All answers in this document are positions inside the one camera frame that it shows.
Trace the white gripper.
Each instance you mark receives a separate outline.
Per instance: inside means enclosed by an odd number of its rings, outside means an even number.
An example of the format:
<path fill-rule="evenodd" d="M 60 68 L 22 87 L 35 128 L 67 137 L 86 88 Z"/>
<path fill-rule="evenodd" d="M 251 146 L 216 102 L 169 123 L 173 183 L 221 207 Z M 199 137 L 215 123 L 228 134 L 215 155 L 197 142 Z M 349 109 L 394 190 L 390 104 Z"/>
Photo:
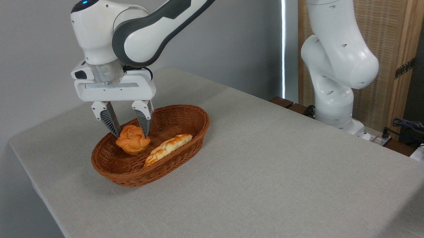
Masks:
<path fill-rule="evenodd" d="M 93 102 L 91 108 L 97 120 L 119 138 L 122 131 L 111 101 L 134 101 L 139 126 L 145 138 L 148 137 L 152 114 L 152 98 L 156 94 L 153 73 L 148 68 L 129 69 L 118 83 L 103 84 L 95 80 L 92 70 L 85 61 L 80 62 L 71 72 L 75 90 L 82 101 Z"/>

